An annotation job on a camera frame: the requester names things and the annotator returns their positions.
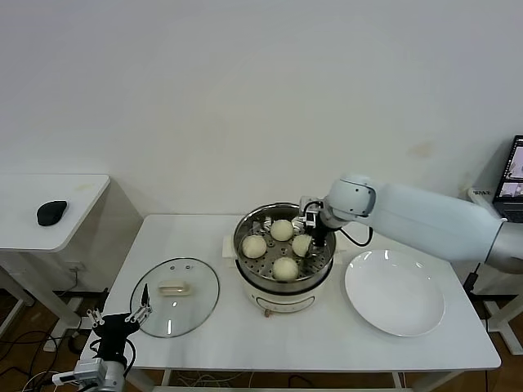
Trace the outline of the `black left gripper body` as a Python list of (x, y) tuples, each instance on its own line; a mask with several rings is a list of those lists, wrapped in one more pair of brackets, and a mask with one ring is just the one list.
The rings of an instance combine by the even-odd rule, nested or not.
[(98, 357), (122, 358), (127, 338), (139, 330), (139, 323), (130, 313), (106, 315), (102, 321), (97, 327)]

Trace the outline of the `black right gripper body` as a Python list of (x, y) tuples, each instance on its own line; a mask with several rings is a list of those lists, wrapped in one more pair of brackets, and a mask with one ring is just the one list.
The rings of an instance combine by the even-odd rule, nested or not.
[(329, 234), (329, 228), (322, 222), (317, 221), (315, 227), (311, 229), (312, 242), (316, 247), (324, 247), (325, 239)]

